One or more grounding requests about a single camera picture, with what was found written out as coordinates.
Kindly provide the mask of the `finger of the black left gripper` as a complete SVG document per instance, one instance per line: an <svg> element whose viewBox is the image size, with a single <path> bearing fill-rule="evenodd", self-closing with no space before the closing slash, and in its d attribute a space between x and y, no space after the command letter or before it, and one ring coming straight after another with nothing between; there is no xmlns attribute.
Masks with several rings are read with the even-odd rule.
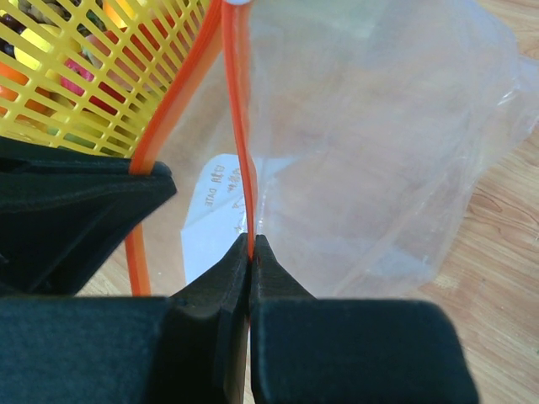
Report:
<svg viewBox="0 0 539 404"><path fill-rule="evenodd" d="M1 139L1 292L75 295L177 192L169 168Z"/></svg>

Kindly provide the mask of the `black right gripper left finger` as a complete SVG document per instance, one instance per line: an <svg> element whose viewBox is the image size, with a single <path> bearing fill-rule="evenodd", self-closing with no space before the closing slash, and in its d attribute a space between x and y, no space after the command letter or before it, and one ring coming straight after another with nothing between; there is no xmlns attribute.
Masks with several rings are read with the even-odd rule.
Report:
<svg viewBox="0 0 539 404"><path fill-rule="evenodd" d="M240 403L248 241L170 297L1 300L4 403Z"/></svg>

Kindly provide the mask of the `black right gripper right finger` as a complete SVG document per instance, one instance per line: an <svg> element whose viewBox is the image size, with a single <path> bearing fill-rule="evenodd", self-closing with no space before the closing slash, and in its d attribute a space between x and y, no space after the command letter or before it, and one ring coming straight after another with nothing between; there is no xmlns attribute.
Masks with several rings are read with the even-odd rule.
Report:
<svg viewBox="0 0 539 404"><path fill-rule="evenodd" d="M251 388L258 403L475 403L456 329L424 300L318 299L266 237L251 266Z"/></svg>

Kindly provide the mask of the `clear orange zip bag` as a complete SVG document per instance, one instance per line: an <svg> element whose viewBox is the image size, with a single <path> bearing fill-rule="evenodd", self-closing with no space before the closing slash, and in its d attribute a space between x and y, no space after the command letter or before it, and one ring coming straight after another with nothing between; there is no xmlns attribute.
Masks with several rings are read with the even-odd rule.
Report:
<svg viewBox="0 0 539 404"><path fill-rule="evenodd" d="M318 297L432 280L481 174L538 122L538 63L474 1L225 1L159 149L156 294L244 232Z"/></svg>

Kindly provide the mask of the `red apple toy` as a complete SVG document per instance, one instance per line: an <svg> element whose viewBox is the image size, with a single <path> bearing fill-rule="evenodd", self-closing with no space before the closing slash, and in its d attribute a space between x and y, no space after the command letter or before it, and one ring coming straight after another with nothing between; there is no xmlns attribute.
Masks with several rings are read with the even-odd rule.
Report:
<svg viewBox="0 0 539 404"><path fill-rule="evenodd" d="M149 31L146 25L140 24L139 25L140 33L147 39L147 41L150 43L152 48L155 51L158 51L161 46L159 45L157 39L152 35L152 33ZM99 51L97 52L97 55L94 55L90 50L88 50L86 47L83 47L83 51L79 53L81 57L83 57L85 60L90 62L96 69L100 69L103 65L102 59L105 56L109 56L111 54L110 47L112 45L119 43L119 38L117 35L107 30L104 32L105 37L107 40L105 42L101 41L99 38L97 38L95 35L88 35L86 37L86 41L89 44L92 44L96 49ZM132 65L135 65L138 70L141 72L144 72L148 67L149 63L154 59L152 53L146 48L146 46L140 41L139 37L137 35L132 35L130 37L131 44L137 48L143 55L143 59L140 60L137 55L135 55L130 47L124 46L122 48L123 54L131 61ZM136 72L133 70L130 66L126 65L122 60L115 58L114 60L115 66L122 71L125 75L127 75L131 80L137 82L140 78L139 72ZM85 79L87 82L93 82L94 75L86 68L82 67L80 64L75 62L72 59L67 59L65 62L65 66L68 67L71 71L75 72L78 76ZM164 69L163 64L158 63L155 68L157 69L157 72L160 74L160 77L156 76L155 74L151 74L149 76L149 79L152 81L152 83L155 86L162 87L162 78L166 79L168 82L172 82L173 77L168 74L168 72ZM111 98L115 99L119 103L125 102L125 95L128 93L131 93L133 91L133 87L124 80L121 76L119 76L116 71L108 70L106 72L107 78L120 86L122 88L122 91L119 93L114 88L112 88L108 83L106 82L100 82L98 84L98 90L92 90L91 95L89 96L89 102L96 105L97 107L101 108L102 110L106 111L109 114L116 114L117 109L115 109L113 106L108 104L104 101L103 95L106 93ZM77 96L83 96L85 92L88 90L88 86L85 86L84 88L78 86L76 83L70 81L67 78L62 77L61 78L61 85L71 91L72 93L75 93Z"/></svg>

